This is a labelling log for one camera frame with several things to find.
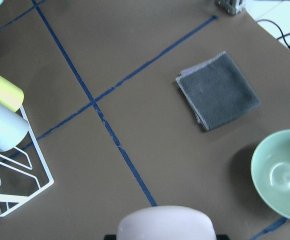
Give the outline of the grey cup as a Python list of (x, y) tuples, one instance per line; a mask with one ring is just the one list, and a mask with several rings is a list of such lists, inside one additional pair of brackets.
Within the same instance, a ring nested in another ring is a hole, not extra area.
[(28, 130), (27, 120), (0, 104), (0, 152), (6, 152), (17, 146)]

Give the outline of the yellow cup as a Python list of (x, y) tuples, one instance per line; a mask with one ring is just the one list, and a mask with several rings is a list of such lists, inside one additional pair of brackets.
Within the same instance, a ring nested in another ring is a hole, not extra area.
[(23, 100), (22, 89), (0, 76), (0, 104), (16, 112), (21, 107)]

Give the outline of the grey folded cloth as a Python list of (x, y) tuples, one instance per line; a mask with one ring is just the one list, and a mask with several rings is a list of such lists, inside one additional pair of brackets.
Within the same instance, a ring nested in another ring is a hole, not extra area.
[(206, 131), (230, 123), (261, 104), (226, 51), (182, 70), (176, 82)]

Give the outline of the mint green bowl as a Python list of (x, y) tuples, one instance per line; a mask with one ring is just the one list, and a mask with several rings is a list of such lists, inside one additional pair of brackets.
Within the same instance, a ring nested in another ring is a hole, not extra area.
[(257, 145), (251, 177), (262, 200), (290, 219), (290, 129), (275, 132)]

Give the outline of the pink cup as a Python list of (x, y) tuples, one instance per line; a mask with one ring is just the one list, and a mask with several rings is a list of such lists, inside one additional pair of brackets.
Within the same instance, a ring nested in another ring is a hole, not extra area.
[(215, 240), (210, 218), (185, 206), (154, 206), (137, 210), (121, 220), (118, 240)]

